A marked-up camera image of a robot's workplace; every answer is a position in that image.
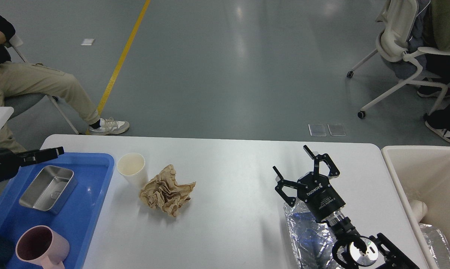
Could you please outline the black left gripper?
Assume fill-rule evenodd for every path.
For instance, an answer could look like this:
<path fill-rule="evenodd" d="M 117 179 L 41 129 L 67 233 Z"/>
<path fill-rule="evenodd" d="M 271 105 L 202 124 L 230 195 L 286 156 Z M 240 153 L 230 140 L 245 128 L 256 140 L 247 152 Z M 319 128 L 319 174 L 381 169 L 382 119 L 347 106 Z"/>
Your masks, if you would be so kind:
<path fill-rule="evenodd" d="M 6 148 L 0 148 L 0 182 L 16 176 L 20 167 L 54 160 L 64 153 L 62 146 L 17 153 Z"/>

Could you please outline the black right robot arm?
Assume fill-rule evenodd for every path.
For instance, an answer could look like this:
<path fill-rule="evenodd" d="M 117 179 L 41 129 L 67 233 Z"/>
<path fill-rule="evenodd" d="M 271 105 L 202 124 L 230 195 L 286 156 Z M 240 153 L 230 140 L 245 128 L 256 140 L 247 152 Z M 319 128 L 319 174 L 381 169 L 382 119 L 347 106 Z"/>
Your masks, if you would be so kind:
<path fill-rule="evenodd" d="M 345 269 L 358 269 L 370 267 L 382 256 L 381 269 L 416 269 L 418 266 L 384 234 L 363 236 L 356 230 L 341 211 L 346 203 L 330 184 L 332 178 L 340 175 L 339 169 L 327 153 L 314 153 L 307 145 L 303 149 L 314 162 L 313 171 L 293 182 L 284 179 L 273 166 L 277 175 L 275 191 L 290 207 L 302 201 L 314 221 L 330 229 L 336 238 L 333 259 Z"/>

